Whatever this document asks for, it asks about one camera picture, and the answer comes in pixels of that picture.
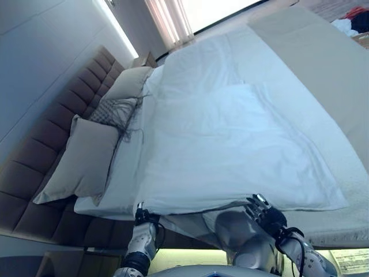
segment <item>red clothing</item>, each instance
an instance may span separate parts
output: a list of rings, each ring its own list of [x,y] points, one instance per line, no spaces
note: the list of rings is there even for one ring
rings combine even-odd
[[[357,16],[360,13],[366,12],[369,9],[363,8],[361,6],[357,6],[352,8],[342,19],[350,19],[352,20],[355,16]]]

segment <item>upholstered headboard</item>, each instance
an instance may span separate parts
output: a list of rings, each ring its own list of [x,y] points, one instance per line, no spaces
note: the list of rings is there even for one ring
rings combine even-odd
[[[60,245],[127,247],[131,221],[114,221],[74,212],[75,197],[36,205],[65,150],[75,114],[87,118],[124,70],[101,48],[36,121],[0,170],[0,234]],[[164,247],[209,245],[168,231]]]

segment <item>black cable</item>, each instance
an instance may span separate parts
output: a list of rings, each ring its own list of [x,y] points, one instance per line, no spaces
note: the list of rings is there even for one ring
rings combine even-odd
[[[292,275],[295,277],[295,269],[293,268],[293,263],[291,262],[291,268],[292,268]]]
[[[295,6],[300,0],[297,0],[295,3],[291,4],[290,7]]]
[[[164,225],[162,225],[160,222],[155,222],[154,220],[150,220],[148,222],[150,222],[152,224],[155,224],[157,231],[159,230],[159,228],[157,228],[157,226],[160,226],[163,229],[163,239],[161,240],[161,243],[160,243],[159,246],[158,246],[158,244],[156,243],[156,240],[155,240],[155,247],[156,247],[156,253],[157,253],[160,250],[160,248],[163,247],[163,245],[164,245],[166,229],[165,229]]]
[[[156,253],[160,250],[160,248],[162,248],[163,247],[163,245],[164,245],[164,241],[165,241],[165,233],[166,233],[166,230],[165,230],[165,227],[164,227],[164,225],[162,225],[161,223],[157,223],[162,229],[163,229],[163,239],[161,240],[161,243],[160,243],[160,246],[158,246],[156,249]]]
[[[301,246],[301,263],[300,263],[300,274],[299,277],[303,277],[303,271],[304,271],[304,265],[305,265],[305,247],[303,245],[303,243],[301,242],[301,240],[294,238],[294,237],[289,237],[289,239],[294,239],[295,241],[298,241],[300,243]]]

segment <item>white wall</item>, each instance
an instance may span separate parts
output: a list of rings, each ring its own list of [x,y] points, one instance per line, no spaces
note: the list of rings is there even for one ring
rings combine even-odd
[[[0,163],[100,45],[130,64],[98,1],[0,1]]]
[[[114,0],[110,8],[139,55],[157,59],[168,50],[144,0]]]

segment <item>curtain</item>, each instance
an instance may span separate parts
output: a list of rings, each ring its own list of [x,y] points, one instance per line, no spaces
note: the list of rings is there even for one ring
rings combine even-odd
[[[194,38],[182,0],[145,0],[167,50]]]

